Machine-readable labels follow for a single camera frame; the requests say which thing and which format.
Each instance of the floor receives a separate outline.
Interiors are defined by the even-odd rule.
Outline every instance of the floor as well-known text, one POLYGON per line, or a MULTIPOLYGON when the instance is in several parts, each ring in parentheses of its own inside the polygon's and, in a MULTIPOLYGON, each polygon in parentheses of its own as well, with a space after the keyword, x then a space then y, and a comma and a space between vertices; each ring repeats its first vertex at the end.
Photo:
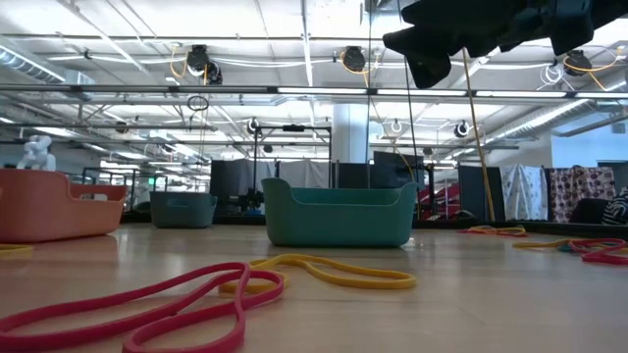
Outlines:
MULTIPOLYGON (((556 237, 534 235, 534 240, 556 237)), ((338 287, 286 269, 283 300, 247 312, 238 352, 583 352, 628 346, 628 268, 584 264, 576 256, 516 250, 515 240, 450 230, 415 230, 402 249, 286 249, 263 227, 166 230, 124 226, 113 236, 38 245, 0 258, 0 316, 145 286, 225 261, 305 253, 362 267, 409 272, 408 290, 338 287)), ((45 332, 138 313, 199 282, 154 298, 17 329, 45 332)), ((199 305, 221 300, 207 297, 199 305)), ((200 344, 233 324, 223 318, 164 335, 151 347, 200 344)), ((120 352, 122 337, 63 352, 120 352)))

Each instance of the teal storage bin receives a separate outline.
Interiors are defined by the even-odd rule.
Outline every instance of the teal storage bin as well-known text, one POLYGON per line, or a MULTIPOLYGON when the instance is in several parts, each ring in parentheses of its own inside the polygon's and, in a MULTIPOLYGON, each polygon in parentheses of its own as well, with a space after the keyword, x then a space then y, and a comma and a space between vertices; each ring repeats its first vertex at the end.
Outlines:
POLYGON ((416 183, 386 190, 291 188, 274 177, 262 186, 275 245, 396 247, 410 238, 416 183))
POLYGON ((210 193, 151 192, 152 223, 157 227, 209 227, 214 220, 217 200, 210 193))

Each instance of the black cable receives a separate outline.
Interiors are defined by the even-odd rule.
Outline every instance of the black cable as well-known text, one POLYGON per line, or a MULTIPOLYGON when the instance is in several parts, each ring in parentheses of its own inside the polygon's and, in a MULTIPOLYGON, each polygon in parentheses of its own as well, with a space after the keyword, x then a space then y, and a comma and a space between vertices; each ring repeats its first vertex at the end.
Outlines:
MULTIPOLYGON (((403 19, 401 17, 401 2, 400 0, 396 0, 396 7, 397 10, 399 11, 398 15, 399 15, 399 22, 402 23, 403 19)), ((408 110, 410 112, 410 131, 412 133, 412 148, 414 149, 414 173, 416 175, 416 182, 419 182, 419 157, 416 153, 416 139, 414 137, 414 115, 412 114, 412 99, 410 97, 410 78, 408 76, 408 59, 403 56, 403 63, 405 65, 405 88, 407 89, 408 92, 408 110)), ((421 199, 419 198, 419 188, 417 187, 416 190, 416 197, 417 197, 417 206, 416 206, 416 218, 417 220, 420 220, 420 213, 421 213, 421 199)))

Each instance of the metal frame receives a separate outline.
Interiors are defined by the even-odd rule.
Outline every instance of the metal frame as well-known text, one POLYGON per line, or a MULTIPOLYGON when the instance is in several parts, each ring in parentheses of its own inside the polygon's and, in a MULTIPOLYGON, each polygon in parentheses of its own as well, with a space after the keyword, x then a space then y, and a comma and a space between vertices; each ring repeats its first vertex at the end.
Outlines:
MULTIPOLYGON (((318 133, 317 136, 323 140, 323 146, 328 146, 329 147, 329 164, 330 164, 330 169, 329 169, 329 179, 328 179, 328 187, 331 188, 332 187, 332 128, 330 126, 299 126, 302 127, 303 129, 307 129, 307 130, 312 130, 314 133, 316 133, 317 130, 321 130, 321 131, 326 131, 329 135, 330 135, 330 141, 329 143, 325 142, 325 138, 321 137, 318 133)), ((256 126, 255 127, 255 133, 254 133, 254 139, 253 139, 253 194, 255 194, 257 192, 257 149, 259 148, 259 143, 258 142, 258 136, 260 134, 260 132, 262 132, 262 130, 265 129, 269 129, 269 130, 276 130, 278 129, 278 126, 256 126)), ((268 146, 283 146, 285 145, 282 142, 270 142, 270 143, 264 143, 263 145, 268 145, 268 146)))

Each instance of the wall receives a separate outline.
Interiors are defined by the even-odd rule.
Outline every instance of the wall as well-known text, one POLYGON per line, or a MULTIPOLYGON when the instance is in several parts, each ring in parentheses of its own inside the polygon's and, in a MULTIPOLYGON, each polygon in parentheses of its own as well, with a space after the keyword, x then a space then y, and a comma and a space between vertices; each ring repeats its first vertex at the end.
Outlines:
POLYGON ((494 150, 487 155, 487 165, 505 167, 522 164, 524 166, 552 167, 552 140, 547 132, 539 135, 537 141, 517 143, 518 150, 494 150))
MULTIPOLYGON (((599 121, 601 117, 590 117, 577 123, 561 126, 558 131, 566 132, 576 127, 599 121)), ((612 133, 611 126, 571 137, 551 137, 553 166, 570 168, 574 165, 597 167, 601 161, 628 161, 628 134, 612 133)))
MULTIPOLYGON (((82 174, 83 167, 100 167, 100 155, 93 151, 69 149, 65 145, 52 145, 52 154, 57 159, 57 171, 82 174)), ((5 164, 16 165, 24 155, 23 145, 0 145, 0 168, 5 164)))

